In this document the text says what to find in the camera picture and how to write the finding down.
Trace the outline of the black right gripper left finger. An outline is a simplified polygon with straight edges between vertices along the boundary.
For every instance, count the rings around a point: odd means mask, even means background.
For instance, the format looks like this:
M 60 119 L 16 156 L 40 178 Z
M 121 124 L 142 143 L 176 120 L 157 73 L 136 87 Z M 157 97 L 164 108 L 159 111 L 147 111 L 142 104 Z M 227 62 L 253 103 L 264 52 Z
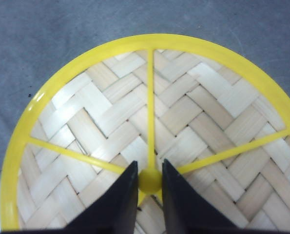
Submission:
M 132 234 L 138 202 L 138 165 L 133 161 L 114 184 L 72 220 L 65 234 Z

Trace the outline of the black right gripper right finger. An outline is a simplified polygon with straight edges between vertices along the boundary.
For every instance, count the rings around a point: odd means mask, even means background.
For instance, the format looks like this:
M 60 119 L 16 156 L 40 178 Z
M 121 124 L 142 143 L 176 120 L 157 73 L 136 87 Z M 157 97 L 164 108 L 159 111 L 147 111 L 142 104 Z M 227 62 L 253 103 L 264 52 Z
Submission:
M 162 196 L 168 234 L 237 234 L 240 230 L 199 195 L 168 161 L 162 165 Z

